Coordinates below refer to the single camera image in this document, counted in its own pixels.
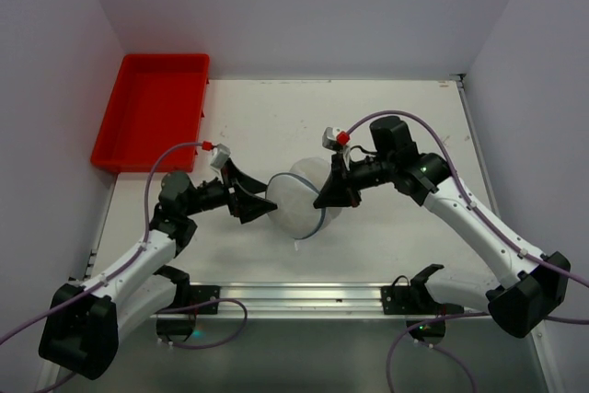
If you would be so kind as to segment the white mesh laundry bag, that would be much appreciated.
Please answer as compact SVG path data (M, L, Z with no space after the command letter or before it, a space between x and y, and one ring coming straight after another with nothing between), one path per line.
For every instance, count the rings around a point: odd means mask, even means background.
M330 164L320 157L295 162L288 171L273 175L265 199L277 208L268 214L272 225L299 251L341 215L341 208L314 206L330 173Z

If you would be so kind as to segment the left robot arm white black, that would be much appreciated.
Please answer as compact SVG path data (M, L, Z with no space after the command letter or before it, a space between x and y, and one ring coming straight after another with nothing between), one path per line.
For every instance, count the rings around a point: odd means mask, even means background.
M263 198L266 190L231 160L217 178L199 186L183 171L168 173L146 235L105 271L56 291L40 357L95 380L109 368L122 340L151 316L194 312L190 276L169 264L196 232L192 217L227 207L241 223L249 223L276 210L276 203Z

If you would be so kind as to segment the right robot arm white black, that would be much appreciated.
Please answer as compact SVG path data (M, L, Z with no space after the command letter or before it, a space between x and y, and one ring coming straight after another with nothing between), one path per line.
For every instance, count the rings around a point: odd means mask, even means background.
M570 262L518 236L472 194L449 159L419 151L400 117L382 116L369 130L375 150L360 161L349 156L348 133L325 130L322 144L333 154L315 208L356 207L363 190L391 184L445 222L492 272L488 278L475 277L431 264L404 287L384 287L384 300L421 314L439 313L448 305L470 308L490 315L516 338L524 338L547 319L564 300Z

